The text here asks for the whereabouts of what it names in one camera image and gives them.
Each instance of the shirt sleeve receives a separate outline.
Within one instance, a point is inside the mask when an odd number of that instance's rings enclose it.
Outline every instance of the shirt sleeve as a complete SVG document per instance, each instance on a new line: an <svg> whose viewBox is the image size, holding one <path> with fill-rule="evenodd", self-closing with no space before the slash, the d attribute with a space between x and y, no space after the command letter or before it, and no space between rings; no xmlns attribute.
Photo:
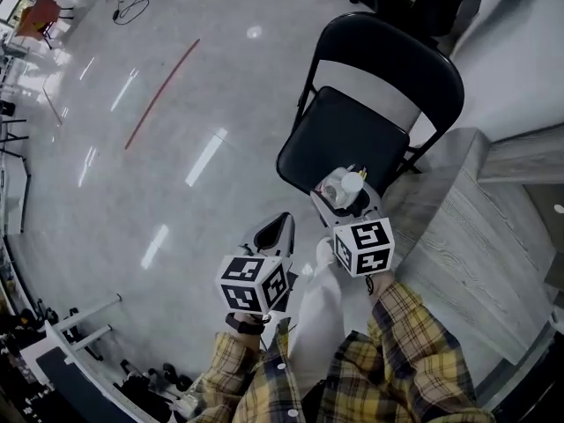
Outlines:
<svg viewBox="0 0 564 423"><path fill-rule="evenodd" d="M247 391L259 354L234 336L216 337L210 369L198 378L183 397L182 416L188 422L229 423Z"/></svg>
<svg viewBox="0 0 564 423"><path fill-rule="evenodd" d="M386 289L368 331L382 348L390 392L415 421L494 422L476 407L460 344L407 286L396 282Z"/></svg>

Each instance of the chair seat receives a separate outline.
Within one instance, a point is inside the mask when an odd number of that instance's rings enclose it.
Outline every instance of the chair seat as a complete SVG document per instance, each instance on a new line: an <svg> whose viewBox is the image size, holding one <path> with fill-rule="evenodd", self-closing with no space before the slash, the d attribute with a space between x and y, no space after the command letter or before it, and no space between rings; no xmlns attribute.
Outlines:
<svg viewBox="0 0 564 423"><path fill-rule="evenodd" d="M385 117L325 86L278 155L280 176L309 193L337 167L367 168L367 182L383 193L409 145L409 136Z"/></svg>

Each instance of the black folding chair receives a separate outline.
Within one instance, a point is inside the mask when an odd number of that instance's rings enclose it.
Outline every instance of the black folding chair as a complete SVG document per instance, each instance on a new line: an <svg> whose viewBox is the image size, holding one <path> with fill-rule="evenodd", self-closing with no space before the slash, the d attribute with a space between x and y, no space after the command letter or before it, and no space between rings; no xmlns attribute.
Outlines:
<svg viewBox="0 0 564 423"><path fill-rule="evenodd" d="M385 117L340 91L314 88L321 60L347 64L393 85L429 118L436 132L419 148ZM308 108L309 93L314 99ZM323 30L300 97L292 133L278 154L280 177L309 193L337 167L367 168L367 182L380 195L455 122L464 104L464 86L454 64L438 50L372 13L355 12ZM406 152L412 152L408 160Z"/></svg>

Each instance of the tiled floor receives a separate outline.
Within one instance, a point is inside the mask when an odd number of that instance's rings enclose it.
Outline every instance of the tiled floor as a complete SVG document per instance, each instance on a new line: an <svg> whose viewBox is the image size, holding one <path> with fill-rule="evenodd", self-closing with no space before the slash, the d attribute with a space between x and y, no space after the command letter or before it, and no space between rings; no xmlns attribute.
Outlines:
<svg viewBox="0 0 564 423"><path fill-rule="evenodd" d="M348 0L151 0L137 20L117 26L115 0L93 1L78 8L81 20L60 48L30 41L38 53L19 66L26 94L17 115L31 121L22 149L33 178L25 232L11 245L33 294L61 315L122 295L100 317L115 329L107 356L141 368L169 361L195 374L208 366L225 314L213 278L250 225L291 212L293 270L315 266L323 228L308 197L278 178L275 159L319 33L359 8ZM319 78L404 127L417 114L364 72L332 64ZM198 175L209 145L217 150ZM360 282L345 280L345 312L347 325L362 330ZM499 358L473 343L479 381Z"/></svg>

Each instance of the person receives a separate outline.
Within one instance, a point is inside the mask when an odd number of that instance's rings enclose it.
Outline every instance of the person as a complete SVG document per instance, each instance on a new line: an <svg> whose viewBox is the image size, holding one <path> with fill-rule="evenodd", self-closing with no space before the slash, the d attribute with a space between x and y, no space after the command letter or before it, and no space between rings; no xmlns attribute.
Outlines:
<svg viewBox="0 0 564 423"><path fill-rule="evenodd" d="M219 333L210 369L170 422L494 422L476 406L460 344L416 293L389 271L373 275L367 335L345 337L329 239L316 256L292 342L288 319L266 352L259 335Z"/></svg>

